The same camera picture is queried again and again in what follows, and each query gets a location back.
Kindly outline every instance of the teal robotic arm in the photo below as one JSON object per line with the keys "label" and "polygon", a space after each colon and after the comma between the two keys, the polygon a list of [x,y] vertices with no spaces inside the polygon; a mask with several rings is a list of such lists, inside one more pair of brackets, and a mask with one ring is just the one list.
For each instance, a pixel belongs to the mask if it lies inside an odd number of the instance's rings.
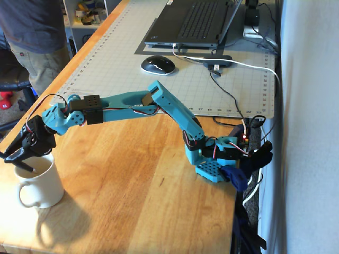
{"label": "teal robotic arm", "polygon": [[[78,95],[72,95],[67,105],[57,103],[44,111],[42,116],[30,119],[5,153],[0,155],[5,162],[32,170],[22,161],[50,153],[56,147],[54,134],[63,135],[70,127],[85,122],[99,124],[149,117],[159,111],[178,123],[183,132],[186,155],[198,174],[213,182],[231,180],[240,191],[247,188],[247,179],[252,171],[258,169],[258,163],[252,161],[256,153],[245,153],[237,146],[243,145],[242,125],[237,126],[230,136],[205,136],[198,119],[158,81],[153,82],[148,91],[107,98],[91,95],[81,99]],[[245,165],[245,169],[239,169],[239,165]]]}

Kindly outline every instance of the mug handle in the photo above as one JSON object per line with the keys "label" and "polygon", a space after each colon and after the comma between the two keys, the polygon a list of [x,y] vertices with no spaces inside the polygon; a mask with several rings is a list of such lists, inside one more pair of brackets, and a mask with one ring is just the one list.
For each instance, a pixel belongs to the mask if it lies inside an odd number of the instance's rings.
{"label": "mug handle", "polygon": [[40,206],[40,203],[39,202],[33,202],[32,204],[25,204],[22,202],[21,198],[20,198],[20,192],[21,192],[21,189],[24,187],[24,186],[28,186],[30,185],[30,183],[28,182],[23,182],[23,183],[19,183],[16,187],[16,192],[17,192],[17,200],[19,201],[19,203],[23,206],[23,207],[26,207],[26,208],[30,208],[30,207],[34,207],[34,206],[37,206],[39,207]]}

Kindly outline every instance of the black mouse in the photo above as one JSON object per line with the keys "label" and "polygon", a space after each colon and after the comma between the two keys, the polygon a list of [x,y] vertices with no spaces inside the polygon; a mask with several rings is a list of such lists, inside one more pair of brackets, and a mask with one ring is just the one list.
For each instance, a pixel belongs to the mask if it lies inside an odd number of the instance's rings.
{"label": "black mouse", "polygon": [[148,73],[168,75],[175,70],[175,65],[166,57],[151,56],[142,62],[141,68]]}

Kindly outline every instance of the white mug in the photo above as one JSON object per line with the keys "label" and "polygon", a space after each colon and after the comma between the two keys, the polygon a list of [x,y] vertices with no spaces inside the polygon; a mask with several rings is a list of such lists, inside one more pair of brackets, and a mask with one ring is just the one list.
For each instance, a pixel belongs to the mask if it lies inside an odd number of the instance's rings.
{"label": "white mug", "polygon": [[[36,172],[28,172],[14,167],[14,173],[20,183],[17,186],[19,203],[27,208],[36,206],[48,208],[57,204],[64,195],[64,188],[57,171],[52,154],[42,157],[31,157],[23,161]],[[26,192],[25,201],[20,197],[21,190]]]}

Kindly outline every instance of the laptop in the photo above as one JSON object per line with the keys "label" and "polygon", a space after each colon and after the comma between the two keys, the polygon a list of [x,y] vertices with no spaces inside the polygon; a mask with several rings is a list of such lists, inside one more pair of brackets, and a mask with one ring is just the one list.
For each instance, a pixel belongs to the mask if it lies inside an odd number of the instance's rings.
{"label": "laptop", "polygon": [[221,44],[242,0],[168,0],[148,45],[211,48]]}

